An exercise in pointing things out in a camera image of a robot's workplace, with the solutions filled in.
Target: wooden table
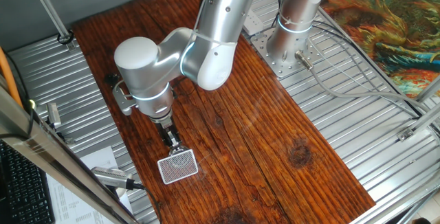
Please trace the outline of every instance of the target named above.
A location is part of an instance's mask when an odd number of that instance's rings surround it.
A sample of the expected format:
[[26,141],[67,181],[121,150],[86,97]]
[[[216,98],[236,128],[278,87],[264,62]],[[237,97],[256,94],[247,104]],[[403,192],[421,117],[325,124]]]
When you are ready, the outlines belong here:
[[157,160],[168,153],[148,117],[119,110],[107,74],[115,48],[133,36],[160,43],[194,25],[199,0],[134,0],[73,26],[142,183],[165,223],[349,223],[374,206],[365,189],[241,37],[228,81],[175,90],[174,120],[199,173],[164,185]]

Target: orange rod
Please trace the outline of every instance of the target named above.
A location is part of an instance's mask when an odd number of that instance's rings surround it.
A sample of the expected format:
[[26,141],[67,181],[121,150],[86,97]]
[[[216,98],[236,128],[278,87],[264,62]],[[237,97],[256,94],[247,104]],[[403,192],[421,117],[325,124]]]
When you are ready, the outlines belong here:
[[19,104],[21,108],[23,108],[23,104],[21,103],[19,90],[17,89],[17,85],[15,84],[14,75],[12,75],[11,68],[9,67],[8,60],[6,59],[5,54],[3,53],[2,48],[0,47],[0,68],[3,71],[3,75],[5,76],[6,82],[9,88],[9,94],[14,98],[14,100]]

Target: colorful fabric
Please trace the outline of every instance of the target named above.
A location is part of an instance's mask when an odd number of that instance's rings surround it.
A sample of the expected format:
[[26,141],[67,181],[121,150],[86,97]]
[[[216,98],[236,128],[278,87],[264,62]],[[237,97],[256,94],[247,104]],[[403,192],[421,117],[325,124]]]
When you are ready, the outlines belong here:
[[322,7],[407,96],[440,74],[440,0],[323,0]]

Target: robotic arm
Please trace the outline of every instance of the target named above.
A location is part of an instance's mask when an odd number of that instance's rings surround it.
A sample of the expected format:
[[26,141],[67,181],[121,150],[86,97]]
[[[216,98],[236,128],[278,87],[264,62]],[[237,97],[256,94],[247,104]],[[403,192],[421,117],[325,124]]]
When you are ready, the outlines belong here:
[[[267,45],[274,60],[295,60],[297,51],[307,51],[308,31],[320,1],[283,0],[276,30]],[[148,38],[130,38],[116,49],[115,63],[135,100],[132,105],[156,123],[170,146],[170,155],[186,148],[180,145],[173,125],[169,82],[185,76],[209,91],[223,85],[231,73],[251,4],[252,0],[202,0],[193,30],[177,28],[159,45]],[[114,89],[113,94],[118,99],[117,91]],[[120,107],[127,115],[131,113],[130,107]]]

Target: keyboard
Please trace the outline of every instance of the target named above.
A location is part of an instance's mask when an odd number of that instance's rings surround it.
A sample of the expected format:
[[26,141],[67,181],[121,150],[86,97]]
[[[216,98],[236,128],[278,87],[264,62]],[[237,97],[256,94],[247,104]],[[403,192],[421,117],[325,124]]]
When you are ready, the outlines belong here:
[[32,162],[0,140],[2,185],[5,190],[3,205],[9,206],[5,223],[54,223],[54,213],[47,187],[46,174]]

